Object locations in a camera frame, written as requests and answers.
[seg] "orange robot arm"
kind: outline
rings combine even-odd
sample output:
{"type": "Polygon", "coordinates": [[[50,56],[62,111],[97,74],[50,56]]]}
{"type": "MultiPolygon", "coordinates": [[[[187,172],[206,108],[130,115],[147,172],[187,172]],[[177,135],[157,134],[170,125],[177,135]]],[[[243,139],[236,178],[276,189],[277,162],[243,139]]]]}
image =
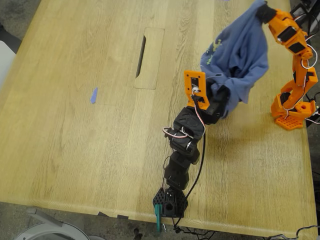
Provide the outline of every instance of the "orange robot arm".
{"type": "Polygon", "coordinates": [[[261,6],[256,15],[268,23],[275,41],[293,54],[293,79],[275,97],[271,114],[276,117],[275,122],[287,130],[301,128],[305,118],[316,111],[316,103],[299,101],[318,82],[315,68],[308,67],[313,53],[306,42],[307,33],[302,31],[290,13],[272,9],[267,4],[261,6]]]}

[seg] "black cable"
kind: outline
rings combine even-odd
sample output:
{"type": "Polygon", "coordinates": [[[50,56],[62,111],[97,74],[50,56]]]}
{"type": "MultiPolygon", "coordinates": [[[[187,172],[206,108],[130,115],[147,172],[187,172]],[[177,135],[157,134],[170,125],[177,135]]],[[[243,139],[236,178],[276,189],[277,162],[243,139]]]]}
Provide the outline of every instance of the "black cable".
{"type": "Polygon", "coordinates": [[[175,232],[178,234],[180,232],[183,232],[184,234],[191,234],[191,235],[196,235],[196,237],[198,238],[198,240],[210,240],[212,238],[212,236],[216,233],[216,231],[213,231],[213,230],[209,230],[209,231],[206,231],[205,233],[197,233],[195,231],[191,231],[188,227],[186,227],[186,229],[188,231],[185,231],[183,230],[182,228],[180,227],[177,227],[175,229],[175,232]],[[212,233],[209,237],[203,237],[203,238],[199,238],[199,236],[206,236],[208,233],[212,233]]]}
{"type": "MultiPolygon", "coordinates": [[[[320,228],[320,225],[311,225],[311,226],[304,226],[304,227],[301,227],[299,228],[296,233],[295,233],[295,237],[294,238],[289,238],[289,237],[286,237],[285,239],[292,239],[292,240],[296,240],[299,238],[299,232],[301,230],[304,230],[304,229],[311,229],[311,228],[320,228]]],[[[275,237],[281,237],[281,238],[284,238],[284,235],[283,234],[279,234],[279,235],[275,235],[275,236],[270,236],[268,239],[270,238],[275,238],[275,237]]]]}
{"type": "MultiPolygon", "coordinates": [[[[193,99],[194,101],[194,106],[197,108],[198,110],[198,101],[193,99]]],[[[203,147],[202,147],[202,156],[201,156],[201,163],[200,163],[200,168],[199,168],[199,172],[198,175],[196,176],[196,179],[194,180],[194,183],[192,185],[192,187],[190,188],[189,192],[187,193],[187,195],[185,196],[185,201],[188,199],[189,195],[191,194],[192,190],[194,189],[195,185],[197,184],[201,171],[202,171],[202,166],[204,165],[204,159],[205,159],[205,152],[206,152],[206,133],[203,134],[203,147]]],[[[178,223],[180,222],[181,217],[179,217],[178,221],[173,225],[173,229],[175,229],[178,225],[178,223]]]]}
{"type": "Polygon", "coordinates": [[[320,94],[320,91],[319,91],[319,92],[317,92],[317,93],[313,96],[313,99],[314,99],[314,101],[315,101],[315,102],[317,102],[317,100],[316,100],[316,96],[317,96],[318,94],[320,94]]]}
{"type": "Polygon", "coordinates": [[[317,31],[316,31],[314,34],[312,34],[312,35],[314,36],[314,35],[316,35],[316,34],[320,31],[320,25],[319,25],[318,19],[317,19],[314,15],[312,15],[312,14],[311,14],[311,15],[308,15],[309,19],[310,19],[310,16],[314,18],[314,20],[316,21],[317,26],[318,26],[317,31]]]}
{"type": "Polygon", "coordinates": [[[167,161],[168,158],[170,158],[170,156],[167,156],[167,157],[165,158],[164,162],[163,162],[163,170],[165,170],[165,164],[166,164],[166,161],[167,161]]]}
{"type": "Polygon", "coordinates": [[[311,102],[310,97],[308,96],[308,94],[305,94],[306,98],[308,99],[309,102],[311,102]]]}
{"type": "MultiPolygon", "coordinates": [[[[170,158],[170,156],[167,156],[165,158],[164,162],[163,162],[163,170],[165,170],[165,164],[166,164],[166,161],[167,161],[168,158],[170,158]]],[[[163,191],[165,190],[164,184],[165,184],[165,176],[163,176],[163,178],[162,178],[162,189],[163,189],[163,191]]]]}
{"type": "Polygon", "coordinates": [[[295,234],[295,236],[298,238],[299,236],[299,232],[301,231],[301,230],[304,230],[304,229],[311,229],[311,228],[320,228],[320,225],[311,225],[311,226],[304,226],[304,227],[301,227],[301,228],[299,228],[297,231],[296,231],[296,234],[295,234]]]}

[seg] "white cable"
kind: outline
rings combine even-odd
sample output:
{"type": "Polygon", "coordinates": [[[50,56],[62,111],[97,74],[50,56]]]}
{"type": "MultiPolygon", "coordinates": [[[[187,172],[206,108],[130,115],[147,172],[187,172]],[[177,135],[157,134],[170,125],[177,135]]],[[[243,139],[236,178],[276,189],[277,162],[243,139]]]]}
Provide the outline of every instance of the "white cable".
{"type": "Polygon", "coordinates": [[[166,131],[167,129],[170,129],[170,127],[167,126],[167,127],[162,128],[162,132],[164,132],[164,134],[169,135],[170,137],[173,137],[175,139],[185,139],[186,137],[188,137],[188,135],[183,135],[183,136],[172,135],[171,133],[168,133],[166,131]]]}
{"type": "Polygon", "coordinates": [[[283,108],[284,110],[286,110],[286,116],[284,117],[284,120],[286,120],[286,119],[287,119],[287,117],[289,117],[289,110],[294,109],[294,108],[295,108],[295,106],[297,105],[297,103],[298,103],[298,102],[299,102],[299,101],[304,97],[304,95],[305,95],[305,87],[306,87],[306,83],[307,83],[307,76],[304,76],[304,82],[303,82],[303,86],[302,86],[303,94],[302,94],[302,96],[299,98],[299,100],[295,102],[295,104],[293,105],[293,107],[292,107],[292,108],[290,108],[290,109],[285,109],[285,108],[283,108]]]}
{"type": "Polygon", "coordinates": [[[203,133],[202,133],[202,136],[203,136],[205,134],[205,132],[206,132],[206,125],[205,125],[204,121],[202,121],[202,119],[201,119],[201,117],[200,117],[200,115],[199,115],[199,113],[197,111],[196,104],[194,104],[194,110],[195,110],[195,113],[196,113],[197,117],[199,118],[200,122],[203,125],[203,133]]]}
{"type": "Polygon", "coordinates": [[[320,122],[312,121],[311,119],[306,118],[305,120],[308,120],[310,122],[313,122],[314,124],[320,125],[320,122]]]}
{"type": "Polygon", "coordinates": [[[305,41],[308,41],[309,39],[311,39],[311,38],[314,37],[314,36],[315,36],[315,34],[312,34],[311,36],[307,37],[307,38],[305,39],[305,41]]]}
{"type": "Polygon", "coordinates": [[[306,13],[303,13],[303,14],[301,14],[300,16],[295,17],[293,20],[294,20],[294,21],[297,21],[297,20],[299,20],[300,18],[302,18],[304,15],[307,15],[307,14],[306,14],[306,13]]]}
{"type": "Polygon", "coordinates": [[[316,65],[316,63],[317,63],[317,61],[318,61],[318,53],[317,53],[317,51],[310,45],[310,44],[306,44],[308,47],[310,47],[313,51],[314,51],[314,53],[315,53],[315,61],[314,61],[314,63],[312,64],[312,66],[309,66],[309,62],[308,62],[308,67],[305,67],[304,66],[304,63],[303,63],[303,60],[301,59],[301,66],[304,68],[304,69],[310,69],[310,68],[313,68],[315,65],[316,65]]]}

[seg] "wood grain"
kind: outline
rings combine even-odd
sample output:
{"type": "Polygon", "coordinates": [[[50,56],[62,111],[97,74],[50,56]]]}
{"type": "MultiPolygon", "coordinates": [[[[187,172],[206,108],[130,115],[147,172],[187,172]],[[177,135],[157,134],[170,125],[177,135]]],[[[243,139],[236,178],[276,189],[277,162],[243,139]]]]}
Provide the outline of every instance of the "wood grain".
{"type": "Polygon", "coordinates": [[[136,89],[156,89],[164,34],[163,28],[147,27],[144,30],[141,63],[138,65],[140,71],[134,80],[136,89]]]}
{"type": "MultiPolygon", "coordinates": [[[[187,104],[183,71],[199,70],[215,36],[252,2],[42,0],[0,92],[0,201],[155,222],[171,153],[161,129],[187,104]],[[156,89],[134,88],[145,28],[164,29],[156,89]]],[[[270,115],[292,55],[264,28],[269,70],[248,104],[208,126],[182,226],[294,237],[317,223],[306,129],[285,131],[270,115]]]]}

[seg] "wire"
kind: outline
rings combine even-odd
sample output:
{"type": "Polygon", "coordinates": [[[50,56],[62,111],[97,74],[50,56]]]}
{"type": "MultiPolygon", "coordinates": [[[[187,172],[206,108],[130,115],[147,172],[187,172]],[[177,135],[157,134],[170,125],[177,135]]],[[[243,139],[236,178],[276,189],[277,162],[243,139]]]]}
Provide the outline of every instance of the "wire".
{"type": "Polygon", "coordinates": [[[313,96],[313,99],[314,99],[314,101],[315,101],[315,102],[317,102],[317,100],[316,100],[316,96],[317,96],[318,94],[320,94],[320,91],[319,91],[319,92],[317,92],[317,93],[313,96]]]}
{"type": "Polygon", "coordinates": [[[163,170],[165,170],[165,164],[166,164],[166,161],[167,161],[168,158],[170,158],[170,156],[167,156],[167,157],[165,158],[164,162],[163,162],[163,170]]]}
{"type": "MultiPolygon", "coordinates": [[[[194,106],[195,106],[195,109],[196,109],[198,107],[198,102],[197,102],[197,100],[194,100],[194,99],[193,99],[193,101],[194,101],[194,106]]],[[[203,132],[202,156],[201,156],[200,168],[199,168],[198,174],[197,174],[197,176],[196,176],[196,178],[194,180],[194,183],[193,183],[192,187],[190,188],[189,192],[185,196],[184,201],[186,201],[188,199],[189,195],[191,194],[192,190],[194,189],[195,185],[197,184],[197,182],[199,180],[199,177],[200,177],[200,174],[201,174],[201,171],[202,171],[202,167],[204,165],[205,152],[206,152],[206,131],[203,132]]],[[[178,221],[175,224],[173,224],[173,229],[177,228],[177,225],[180,222],[180,220],[181,220],[181,217],[179,217],[178,221]]]]}
{"type": "Polygon", "coordinates": [[[311,225],[311,226],[304,226],[304,227],[299,228],[298,231],[296,231],[296,234],[295,234],[296,238],[299,237],[298,235],[299,235],[299,232],[300,232],[301,230],[311,229],[311,228],[320,228],[320,225],[311,225]]]}
{"type": "Polygon", "coordinates": [[[307,15],[306,13],[303,13],[297,17],[295,17],[293,20],[296,22],[297,20],[299,20],[300,18],[302,18],[303,16],[307,15]]]}
{"type": "Polygon", "coordinates": [[[306,66],[304,66],[304,63],[303,63],[303,60],[301,59],[301,66],[304,68],[304,69],[311,69],[311,68],[313,68],[315,65],[316,65],[316,63],[317,63],[317,61],[318,61],[318,53],[317,53],[317,51],[310,45],[310,44],[306,44],[308,47],[310,47],[313,51],[314,51],[314,53],[315,53],[315,61],[314,61],[314,63],[313,63],[313,65],[312,66],[309,66],[309,62],[308,62],[308,67],[306,67],[306,66]]]}
{"type": "Polygon", "coordinates": [[[302,94],[302,96],[298,99],[298,101],[295,102],[295,104],[293,105],[293,107],[292,107],[292,108],[289,108],[289,109],[283,108],[284,110],[286,110],[286,116],[285,116],[285,118],[284,118],[285,120],[287,119],[287,117],[289,117],[289,110],[294,109],[295,106],[297,105],[297,103],[304,97],[305,92],[306,92],[306,89],[305,89],[305,87],[306,87],[306,82],[307,82],[307,78],[306,78],[306,76],[305,76],[305,77],[304,77],[303,86],[302,86],[302,88],[303,88],[303,94],[302,94]]]}
{"type": "Polygon", "coordinates": [[[320,122],[313,121],[313,120],[311,120],[311,119],[309,119],[309,118],[306,118],[305,120],[310,121],[310,122],[313,122],[314,124],[320,125],[320,122]]]}
{"type": "Polygon", "coordinates": [[[206,231],[205,233],[197,233],[195,230],[191,231],[188,227],[186,227],[186,229],[188,231],[183,230],[180,227],[176,227],[175,228],[175,232],[178,234],[180,232],[183,232],[184,234],[191,234],[191,235],[196,235],[196,237],[198,238],[198,240],[210,240],[212,238],[212,236],[216,233],[216,231],[213,230],[209,230],[206,231]],[[203,238],[199,238],[199,236],[206,236],[208,233],[212,233],[209,237],[203,237],[203,238]]]}
{"type": "Polygon", "coordinates": [[[188,137],[188,135],[183,135],[183,136],[176,136],[176,135],[172,135],[171,133],[168,133],[166,130],[167,129],[171,129],[171,127],[164,127],[162,128],[162,132],[164,132],[164,134],[169,135],[170,137],[173,137],[175,139],[185,139],[186,137],[188,137]]]}
{"type": "Polygon", "coordinates": [[[309,102],[311,102],[310,97],[308,96],[308,94],[305,94],[306,98],[308,99],[309,102]]]}
{"type": "Polygon", "coordinates": [[[198,113],[198,110],[197,110],[197,107],[199,107],[198,104],[197,104],[197,106],[196,106],[196,101],[195,101],[194,99],[193,99],[193,101],[194,101],[194,110],[195,110],[195,113],[196,113],[197,117],[199,118],[199,120],[200,120],[200,122],[202,123],[203,128],[204,128],[203,133],[202,133],[202,136],[203,136],[203,135],[205,134],[205,132],[206,132],[206,125],[205,125],[204,121],[201,119],[201,117],[200,117],[200,115],[199,115],[199,113],[198,113]]]}
{"type": "Polygon", "coordinates": [[[270,237],[268,237],[268,239],[283,238],[283,239],[286,239],[286,240],[297,240],[297,239],[299,238],[299,232],[300,232],[301,230],[311,229],[311,228],[320,228],[320,225],[311,225],[311,226],[301,227],[301,228],[299,228],[299,229],[296,231],[295,237],[293,237],[293,238],[289,238],[289,237],[286,237],[286,236],[283,235],[283,234],[279,234],[279,235],[275,235],[275,236],[270,236],[270,237]]]}

